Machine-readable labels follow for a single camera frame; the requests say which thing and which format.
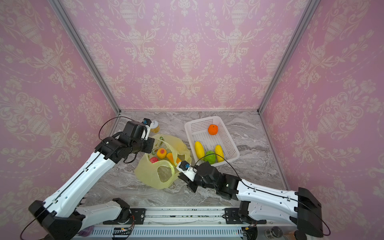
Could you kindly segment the green toy fruit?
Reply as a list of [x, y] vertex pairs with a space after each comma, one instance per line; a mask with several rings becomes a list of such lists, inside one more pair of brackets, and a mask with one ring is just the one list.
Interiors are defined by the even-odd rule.
[[208, 162], [210, 165], [213, 165], [216, 163], [216, 154], [213, 151], [207, 151], [206, 155], [204, 156], [204, 161]]

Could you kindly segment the yellow plastic bag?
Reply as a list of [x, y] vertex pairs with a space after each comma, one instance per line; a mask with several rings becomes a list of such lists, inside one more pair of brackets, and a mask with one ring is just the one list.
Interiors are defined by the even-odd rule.
[[155, 139], [155, 143], [152, 152], [142, 156], [134, 170], [134, 174], [139, 181], [149, 187], [158, 190], [166, 189], [178, 179], [179, 171], [177, 170], [177, 166], [171, 164], [167, 157], [165, 159], [159, 159], [159, 161], [154, 164], [150, 162], [150, 159], [153, 157], [157, 158], [158, 149], [164, 148], [168, 153], [173, 154], [174, 160], [176, 160], [176, 157], [179, 157], [181, 161], [187, 161], [191, 164], [191, 151], [187, 148], [187, 145], [177, 137], [156, 134], [153, 138]]

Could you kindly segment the yellow toy starfruit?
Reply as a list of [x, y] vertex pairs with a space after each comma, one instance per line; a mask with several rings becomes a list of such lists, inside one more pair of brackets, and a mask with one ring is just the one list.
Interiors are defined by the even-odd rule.
[[180, 159], [179, 157], [176, 157], [176, 160], [174, 160], [174, 156], [173, 156], [172, 153], [167, 153], [166, 157], [167, 157], [168, 161], [169, 161], [171, 164], [173, 164], [174, 166], [177, 166], [178, 163], [181, 162], [181, 159]]
[[225, 161], [224, 152], [223, 152], [223, 149], [222, 149], [222, 147], [220, 145], [216, 145], [216, 147], [215, 147], [215, 154], [216, 154], [217, 162], [218, 163], [221, 163], [221, 162]]

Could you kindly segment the yellow green toy mango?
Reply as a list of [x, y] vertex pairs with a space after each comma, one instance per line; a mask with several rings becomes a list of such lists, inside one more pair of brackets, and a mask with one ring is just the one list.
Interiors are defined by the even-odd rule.
[[200, 142], [195, 142], [195, 152], [198, 160], [202, 159], [205, 156], [204, 147]]

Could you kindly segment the orange toy fruit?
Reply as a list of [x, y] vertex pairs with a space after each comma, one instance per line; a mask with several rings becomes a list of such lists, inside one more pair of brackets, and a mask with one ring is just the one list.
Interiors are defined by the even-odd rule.
[[208, 127], [208, 133], [211, 135], [211, 136], [214, 136], [218, 133], [219, 131], [219, 128], [217, 125], [210, 125]]

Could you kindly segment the magenta toy fruit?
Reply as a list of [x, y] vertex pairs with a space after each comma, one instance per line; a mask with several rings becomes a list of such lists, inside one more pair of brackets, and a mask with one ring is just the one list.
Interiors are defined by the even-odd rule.
[[153, 157], [153, 158], [150, 159], [150, 162], [151, 162], [152, 164], [157, 163], [158, 161], [159, 161], [159, 159], [156, 158], [156, 157]]

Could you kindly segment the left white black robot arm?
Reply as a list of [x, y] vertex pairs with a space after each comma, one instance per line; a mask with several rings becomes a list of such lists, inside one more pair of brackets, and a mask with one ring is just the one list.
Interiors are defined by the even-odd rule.
[[121, 132], [106, 137], [80, 169], [55, 193], [44, 201], [34, 201], [30, 213], [47, 232], [46, 240], [70, 240], [80, 231], [106, 221], [125, 224], [133, 219], [130, 205], [120, 198], [91, 207], [80, 207], [80, 202], [95, 183], [128, 156], [151, 153], [155, 140], [150, 131], [157, 121], [129, 120]]

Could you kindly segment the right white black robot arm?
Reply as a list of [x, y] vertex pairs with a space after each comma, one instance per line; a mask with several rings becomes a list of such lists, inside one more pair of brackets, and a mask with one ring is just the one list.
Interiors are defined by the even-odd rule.
[[263, 187], [240, 177], [222, 174], [208, 166], [196, 168], [178, 167], [179, 179], [186, 182], [192, 192], [198, 187], [213, 189], [225, 200], [241, 202], [239, 215], [242, 222], [282, 221], [291, 223], [306, 235], [322, 238], [322, 205], [306, 188], [284, 191]]

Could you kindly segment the yellow red toy peach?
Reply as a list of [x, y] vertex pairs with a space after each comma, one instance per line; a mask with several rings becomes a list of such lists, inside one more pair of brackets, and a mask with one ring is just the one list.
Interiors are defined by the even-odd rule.
[[157, 151], [157, 158], [158, 159], [165, 159], [167, 157], [167, 154], [168, 154], [168, 152], [166, 149], [160, 148]]

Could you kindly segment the small jar white lid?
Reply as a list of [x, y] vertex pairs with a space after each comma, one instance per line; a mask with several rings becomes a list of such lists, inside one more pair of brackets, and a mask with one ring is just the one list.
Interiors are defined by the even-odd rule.
[[158, 133], [160, 130], [159, 122], [158, 121], [152, 121], [151, 123], [151, 132], [152, 133]]

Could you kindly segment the round metal tin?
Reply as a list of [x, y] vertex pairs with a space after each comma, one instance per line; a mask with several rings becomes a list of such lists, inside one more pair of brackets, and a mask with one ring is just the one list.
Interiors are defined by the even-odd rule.
[[270, 229], [265, 230], [265, 237], [267, 240], [275, 240], [283, 237], [283, 231], [280, 227], [274, 226]]

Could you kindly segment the black round knob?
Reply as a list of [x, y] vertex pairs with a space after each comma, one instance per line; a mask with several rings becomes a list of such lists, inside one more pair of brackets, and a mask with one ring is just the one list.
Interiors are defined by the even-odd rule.
[[303, 233], [302, 231], [296, 230], [294, 232], [295, 240], [307, 240], [307, 235]]

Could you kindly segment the aluminium rail base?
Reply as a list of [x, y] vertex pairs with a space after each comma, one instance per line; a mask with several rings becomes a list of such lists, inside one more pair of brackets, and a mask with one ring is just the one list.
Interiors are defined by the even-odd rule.
[[190, 207], [133, 209], [135, 224], [99, 224], [76, 240], [267, 240], [265, 230], [280, 227], [295, 240], [296, 226], [282, 221], [243, 223], [238, 208]]

